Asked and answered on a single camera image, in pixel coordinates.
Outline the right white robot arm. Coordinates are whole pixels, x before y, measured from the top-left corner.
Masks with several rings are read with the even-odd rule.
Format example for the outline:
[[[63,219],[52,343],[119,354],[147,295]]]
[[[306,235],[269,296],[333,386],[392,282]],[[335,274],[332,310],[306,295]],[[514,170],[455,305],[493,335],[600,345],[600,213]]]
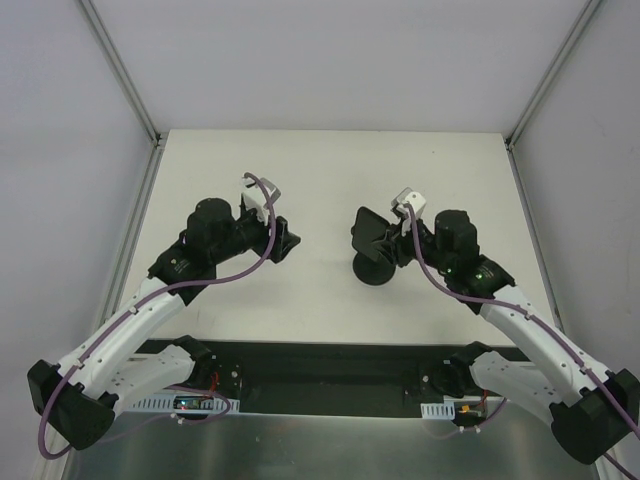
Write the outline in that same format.
[[[428,280],[506,335],[532,363],[524,368],[474,342],[450,361],[434,386],[451,397],[477,389],[497,393],[546,424],[573,459],[589,465],[639,432],[639,380],[595,360],[541,319],[515,279],[481,254],[464,210],[445,210],[428,228],[408,205],[392,224],[366,207],[351,229],[353,269],[383,285],[417,261]]]

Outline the left aluminium frame post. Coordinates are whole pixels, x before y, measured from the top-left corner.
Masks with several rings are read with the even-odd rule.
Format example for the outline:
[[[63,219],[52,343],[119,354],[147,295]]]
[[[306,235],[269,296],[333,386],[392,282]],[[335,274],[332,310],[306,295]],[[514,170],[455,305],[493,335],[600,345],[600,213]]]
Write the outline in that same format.
[[[76,5],[83,15],[116,83],[119,85],[145,136],[152,145],[159,145],[162,140],[162,132],[155,125],[95,2],[91,0],[78,0],[76,1]]]

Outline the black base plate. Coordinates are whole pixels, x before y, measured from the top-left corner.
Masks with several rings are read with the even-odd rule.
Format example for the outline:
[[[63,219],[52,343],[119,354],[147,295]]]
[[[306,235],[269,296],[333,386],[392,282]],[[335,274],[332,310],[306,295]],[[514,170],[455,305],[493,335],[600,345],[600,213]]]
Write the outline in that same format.
[[[460,345],[212,341],[218,390],[244,414],[418,418]]]

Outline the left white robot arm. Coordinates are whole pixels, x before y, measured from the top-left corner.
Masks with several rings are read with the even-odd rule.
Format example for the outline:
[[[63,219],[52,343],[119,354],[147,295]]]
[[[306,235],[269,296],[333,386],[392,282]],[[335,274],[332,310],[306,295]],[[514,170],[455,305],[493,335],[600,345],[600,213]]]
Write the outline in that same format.
[[[58,362],[36,362],[27,379],[41,416],[38,448],[55,459],[45,443],[48,427],[69,449],[95,444],[114,420],[139,400],[166,387],[214,393],[212,352],[189,335],[136,366],[130,356],[166,321],[186,308],[205,288],[220,283],[217,267],[247,251],[279,263],[300,243],[287,220],[267,208],[240,205],[234,217],[219,198],[200,201],[185,230],[160,254],[131,299],[98,331]]]

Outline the black smartphone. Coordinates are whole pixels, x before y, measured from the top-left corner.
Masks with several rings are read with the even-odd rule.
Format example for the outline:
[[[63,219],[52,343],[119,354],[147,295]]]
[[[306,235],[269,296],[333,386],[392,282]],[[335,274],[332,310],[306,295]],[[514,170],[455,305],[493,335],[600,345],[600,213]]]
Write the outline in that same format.
[[[382,258],[381,245],[389,227],[390,223],[385,218],[365,206],[360,207],[351,228],[352,247],[369,260],[379,261]]]

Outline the right aluminium frame post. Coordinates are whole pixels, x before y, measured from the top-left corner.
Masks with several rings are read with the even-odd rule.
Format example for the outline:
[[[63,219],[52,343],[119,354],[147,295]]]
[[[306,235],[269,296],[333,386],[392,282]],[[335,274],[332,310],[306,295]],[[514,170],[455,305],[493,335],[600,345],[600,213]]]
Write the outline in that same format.
[[[606,2],[604,0],[588,0],[581,7],[576,19],[571,24],[567,34],[563,38],[551,61],[544,70],[540,80],[536,84],[531,96],[527,100],[514,127],[505,137],[505,146],[508,152],[514,150],[534,115],[551,92],[556,80],[567,65],[571,55],[586,35],[586,32],[594,21],[594,18],[605,4]]]

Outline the black phone stand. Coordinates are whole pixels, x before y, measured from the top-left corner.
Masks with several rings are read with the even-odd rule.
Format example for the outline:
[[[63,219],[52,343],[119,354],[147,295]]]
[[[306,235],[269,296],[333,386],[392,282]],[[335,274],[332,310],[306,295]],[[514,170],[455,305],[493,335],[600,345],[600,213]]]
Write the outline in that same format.
[[[356,278],[369,286],[382,286],[395,275],[396,266],[384,261],[374,261],[357,253],[352,261],[352,270]]]

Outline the aluminium frame post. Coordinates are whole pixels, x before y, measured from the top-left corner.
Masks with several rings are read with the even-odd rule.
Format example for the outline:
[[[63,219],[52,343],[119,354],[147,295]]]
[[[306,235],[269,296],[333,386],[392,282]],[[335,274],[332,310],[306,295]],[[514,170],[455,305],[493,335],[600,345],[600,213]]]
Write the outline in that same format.
[[[152,145],[159,145],[162,140],[162,132],[155,125],[95,2],[91,0],[78,0],[76,1],[76,5],[83,15],[116,83],[119,85],[145,136]]]
[[[605,4],[606,2],[604,0],[588,0],[581,7],[576,19],[571,24],[567,34],[563,38],[551,61],[544,70],[540,80],[536,84],[531,96],[527,100],[514,127],[505,137],[505,146],[508,152],[514,150],[534,115],[551,92],[556,80],[567,65],[571,55],[586,35],[586,32],[594,21],[594,18]]]

